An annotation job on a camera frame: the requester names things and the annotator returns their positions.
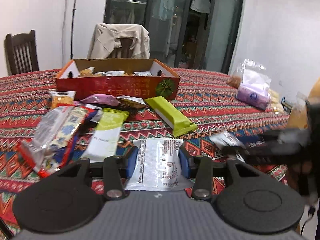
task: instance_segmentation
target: table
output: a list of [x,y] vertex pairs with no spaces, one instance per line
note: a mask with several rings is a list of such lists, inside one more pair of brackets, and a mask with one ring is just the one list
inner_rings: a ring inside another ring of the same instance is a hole
[[[249,136],[286,125],[287,115],[265,113],[236,100],[236,89],[226,84],[228,76],[223,73],[175,70],[181,80],[172,104],[198,125],[196,132],[181,137],[192,155],[206,155],[221,162],[225,158],[211,143],[209,135],[228,130],[236,136]],[[49,111],[52,100],[49,91],[55,90],[58,71],[39,71],[0,79],[0,216],[14,233],[19,230],[12,214],[14,195],[39,180],[19,158],[16,144],[21,139],[31,138],[41,116]],[[93,131],[94,128],[82,131],[73,160],[84,152]],[[152,109],[139,110],[124,123],[118,152],[125,152],[125,147],[134,139],[172,138],[171,132],[172,129]],[[278,180],[286,171],[284,165],[258,168]],[[94,181],[92,187],[96,192],[103,190],[99,181]],[[218,194],[223,188],[223,179],[213,178],[213,192]]]

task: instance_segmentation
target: screw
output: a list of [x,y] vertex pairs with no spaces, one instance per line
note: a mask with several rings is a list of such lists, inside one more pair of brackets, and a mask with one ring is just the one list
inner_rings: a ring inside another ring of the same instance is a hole
[[197,197],[207,197],[210,195],[210,192],[209,192],[209,190],[206,190],[204,188],[199,188],[199,189],[195,190],[195,195]]
[[111,198],[119,198],[122,196],[122,191],[119,189],[111,189],[107,192],[107,196]]

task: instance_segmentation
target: green wrapper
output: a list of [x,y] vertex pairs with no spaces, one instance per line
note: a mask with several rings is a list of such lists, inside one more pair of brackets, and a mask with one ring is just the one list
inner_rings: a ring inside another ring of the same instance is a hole
[[198,127],[164,97],[148,98],[145,99],[145,102],[172,128],[174,137],[193,131]]

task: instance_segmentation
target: pink tissue pack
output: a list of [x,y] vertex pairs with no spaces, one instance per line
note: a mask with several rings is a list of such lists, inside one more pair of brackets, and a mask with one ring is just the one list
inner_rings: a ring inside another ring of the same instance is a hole
[[238,88],[236,99],[262,110],[267,109],[270,100],[268,92],[260,90],[253,85],[243,83]]
[[245,69],[236,99],[266,110],[270,101],[270,82],[271,79],[267,75]]
[[95,94],[88,96],[87,98],[82,99],[81,101],[74,101],[74,103],[118,106],[120,102],[113,95]]

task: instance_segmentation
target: glass door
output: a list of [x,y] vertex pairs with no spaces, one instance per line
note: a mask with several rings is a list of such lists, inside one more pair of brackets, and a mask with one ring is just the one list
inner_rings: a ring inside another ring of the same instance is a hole
[[170,67],[175,65],[177,52],[182,47],[189,3],[190,0],[148,0],[145,28],[150,37],[150,58]]
[[238,34],[243,0],[214,0],[201,67],[228,73]]
[[145,24],[147,0],[107,0],[104,23]]

